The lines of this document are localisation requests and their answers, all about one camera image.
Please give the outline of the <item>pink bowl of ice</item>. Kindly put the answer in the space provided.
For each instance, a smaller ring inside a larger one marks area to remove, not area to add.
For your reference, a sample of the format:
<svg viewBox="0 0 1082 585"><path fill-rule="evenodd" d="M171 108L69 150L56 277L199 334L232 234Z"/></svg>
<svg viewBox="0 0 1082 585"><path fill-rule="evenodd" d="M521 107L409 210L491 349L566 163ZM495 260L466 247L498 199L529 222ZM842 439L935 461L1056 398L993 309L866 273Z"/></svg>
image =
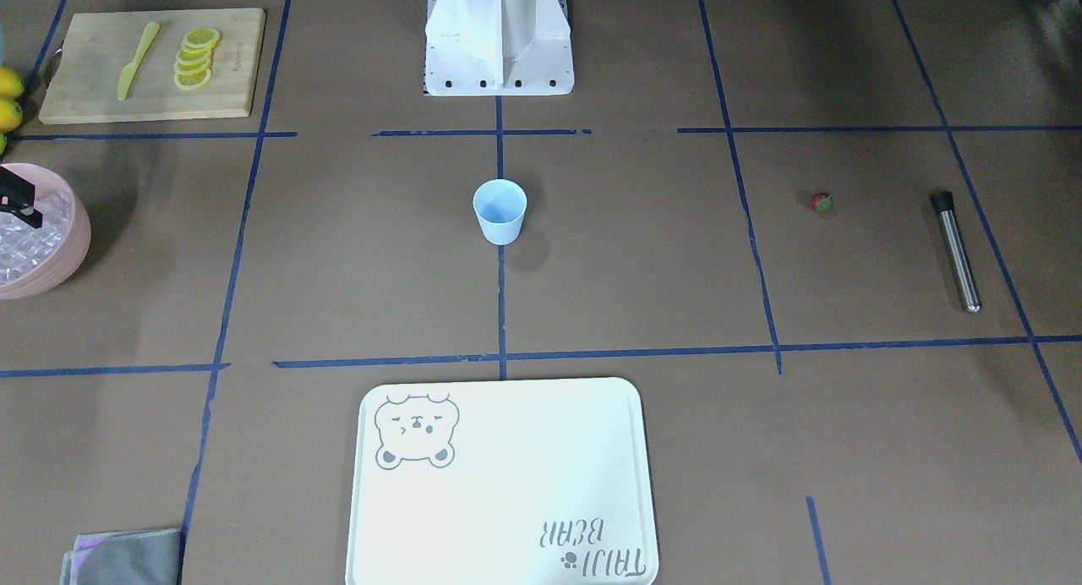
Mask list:
<svg viewBox="0 0 1082 585"><path fill-rule="evenodd" d="M3 195L3 300L50 291L85 260L91 223L69 183L44 167L3 164L3 181L34 187L32 203L14 208Z"/></svg>

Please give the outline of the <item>light blue plastic cup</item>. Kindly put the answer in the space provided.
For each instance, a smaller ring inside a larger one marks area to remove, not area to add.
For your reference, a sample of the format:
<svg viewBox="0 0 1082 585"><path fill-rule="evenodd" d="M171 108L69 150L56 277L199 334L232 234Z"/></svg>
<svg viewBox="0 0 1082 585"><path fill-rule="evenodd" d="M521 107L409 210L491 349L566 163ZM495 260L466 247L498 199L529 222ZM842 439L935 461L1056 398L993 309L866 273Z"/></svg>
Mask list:
<svg viewBox="0 0 1082 585"><path fill-rule="evenodd" d="M475 189L472 204L488 242L509 245L518 238L528 207L522 185L510 180L489 180Z"/></svg>

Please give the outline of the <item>yellow lemon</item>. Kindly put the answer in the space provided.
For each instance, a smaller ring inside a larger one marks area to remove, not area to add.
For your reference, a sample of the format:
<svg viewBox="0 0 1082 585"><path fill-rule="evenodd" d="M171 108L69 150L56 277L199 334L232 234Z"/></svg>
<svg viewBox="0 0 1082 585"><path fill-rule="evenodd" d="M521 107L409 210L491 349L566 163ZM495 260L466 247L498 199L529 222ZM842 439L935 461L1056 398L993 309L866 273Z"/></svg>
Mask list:
<svg viewBox="0 0 1082 585"><path fill-rule="evenodd" d="M4 99L19 99L25 92L25 82L19 72L10 66L0 66L0 96Z"/></svg>
<svg viewBox="0 0 1082 585"><path fill-rule="evenodd" d="M22 125L24 119L19 101L1 97L0 99L0 134L8 134Z"/></svg>

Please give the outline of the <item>yellow plastic knife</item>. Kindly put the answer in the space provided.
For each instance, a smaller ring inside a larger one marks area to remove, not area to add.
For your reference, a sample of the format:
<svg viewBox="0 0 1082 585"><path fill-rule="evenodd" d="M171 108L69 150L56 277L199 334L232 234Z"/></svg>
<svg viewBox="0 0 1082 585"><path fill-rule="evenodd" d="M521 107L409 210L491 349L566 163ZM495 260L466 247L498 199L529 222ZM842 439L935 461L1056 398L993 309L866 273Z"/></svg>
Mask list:
<svg viewBox="0 0 1082 585"><path fill-rule="evenodd" d="M135 53L133 53L132 58L127 62L123 68L120 69L116 83L117 99L127 99L133 80L138 75L140 65L142 65L147 52L150 50L151 42L157 38L159 30L160 24L155 21L145 24L142 34L140 34L138 46L135 48Z"/></svg>

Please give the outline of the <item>wooden cutting board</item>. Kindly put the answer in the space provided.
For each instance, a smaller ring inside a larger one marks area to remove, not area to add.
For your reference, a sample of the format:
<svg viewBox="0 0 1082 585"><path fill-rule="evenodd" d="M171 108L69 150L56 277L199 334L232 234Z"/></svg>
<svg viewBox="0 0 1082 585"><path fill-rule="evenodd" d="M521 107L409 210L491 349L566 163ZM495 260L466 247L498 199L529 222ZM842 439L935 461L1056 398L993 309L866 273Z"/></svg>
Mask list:
<svg viewBox="0 0 1082 585"><path fill-rule="evenodd" d="M116 97L120 69L138 46L147 22L160 24L128 97ZM208 85L181 91L172 80L182 39L197 27L221 32ZM57 72L40 103L44 125L144 122L201 118L246 118L265 28L262 8L185 8L113 14L75 14L61 46Z"/></svg>

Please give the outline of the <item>lemon slices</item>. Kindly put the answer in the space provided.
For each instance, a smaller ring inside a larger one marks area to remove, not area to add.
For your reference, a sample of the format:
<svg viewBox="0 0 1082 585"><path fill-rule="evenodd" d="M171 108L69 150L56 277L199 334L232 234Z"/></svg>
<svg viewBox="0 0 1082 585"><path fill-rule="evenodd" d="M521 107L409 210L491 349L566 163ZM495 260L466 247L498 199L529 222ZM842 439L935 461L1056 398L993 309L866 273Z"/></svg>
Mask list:
<svg viewBox="0 0 1082 585"><path fill-rule="evenodd" d="M181 91L204 88L213 77L214 50L221 32L213 27L197 27L184 35L173 63L172 80Z"/></svg>

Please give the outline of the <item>grey folded cloth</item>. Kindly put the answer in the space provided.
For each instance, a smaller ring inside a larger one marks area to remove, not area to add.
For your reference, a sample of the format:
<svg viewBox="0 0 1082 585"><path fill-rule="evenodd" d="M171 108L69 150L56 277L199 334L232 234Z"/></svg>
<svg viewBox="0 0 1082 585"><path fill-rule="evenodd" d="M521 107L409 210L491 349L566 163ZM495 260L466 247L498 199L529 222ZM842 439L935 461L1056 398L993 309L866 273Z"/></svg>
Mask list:
<svg viewBox="0 0 1082 585"><path fill-rule="evenodd" d="M64 554L60 584L177 584L179 528L82 533Z"/></svg>

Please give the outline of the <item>white pillar with base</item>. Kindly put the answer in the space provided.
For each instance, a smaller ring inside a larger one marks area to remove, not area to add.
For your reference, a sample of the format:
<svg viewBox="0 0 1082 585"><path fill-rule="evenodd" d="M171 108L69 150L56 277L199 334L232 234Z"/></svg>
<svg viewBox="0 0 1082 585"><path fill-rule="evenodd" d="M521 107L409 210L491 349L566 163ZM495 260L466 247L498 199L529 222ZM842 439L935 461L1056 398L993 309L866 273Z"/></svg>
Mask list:
<svg viewBox="0 0 1082 585"><path fill-rule="evenodd" d="M573 91L568 0L428 0L424 34L426 96Z"/></svg>

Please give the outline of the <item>cream bear tray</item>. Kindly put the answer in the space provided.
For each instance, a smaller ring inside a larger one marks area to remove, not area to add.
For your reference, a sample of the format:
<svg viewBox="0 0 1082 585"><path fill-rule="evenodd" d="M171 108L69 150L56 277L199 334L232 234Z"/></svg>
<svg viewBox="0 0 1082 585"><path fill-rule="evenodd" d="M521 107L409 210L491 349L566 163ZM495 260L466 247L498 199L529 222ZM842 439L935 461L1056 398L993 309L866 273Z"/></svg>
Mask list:
<svg viewBox="0 0 1082 585"><path fill-rule="evenodd" d="M362 397L347 584L654 584L638 389L409 382Z"/></svg>

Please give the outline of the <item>red strawberry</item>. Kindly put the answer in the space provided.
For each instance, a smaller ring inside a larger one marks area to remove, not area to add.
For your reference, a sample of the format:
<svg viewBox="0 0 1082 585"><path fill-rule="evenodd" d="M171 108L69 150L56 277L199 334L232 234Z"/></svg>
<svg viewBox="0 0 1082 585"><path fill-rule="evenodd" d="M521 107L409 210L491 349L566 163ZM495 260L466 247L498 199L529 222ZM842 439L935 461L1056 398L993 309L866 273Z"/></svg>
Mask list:
<svg viewBox="0 0 1082 585"><path fill-rule="evenodd" d="M812 211L816 214L827 214L833 208L833 195L831 192L816 192L812 196Z"/></svg>

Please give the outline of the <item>steel muddler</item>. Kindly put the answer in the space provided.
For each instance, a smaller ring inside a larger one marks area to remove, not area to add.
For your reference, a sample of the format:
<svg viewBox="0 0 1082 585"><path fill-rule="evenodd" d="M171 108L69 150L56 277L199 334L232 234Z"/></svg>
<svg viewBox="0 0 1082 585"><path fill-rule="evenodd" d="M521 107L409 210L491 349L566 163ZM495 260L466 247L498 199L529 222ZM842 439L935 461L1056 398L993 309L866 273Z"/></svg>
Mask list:
<svg viewBox="0 0 1082 585"><path fill-rule="evenodd" d="M932 192L931 205L942 228L944 243L947 247L959 289L959 300L962 301L963 308L967 313L979 313L982 304L973 272L971 272L969 254L967 254L961 227L959 227L956 220L954 196L946 189Z"/></svg>

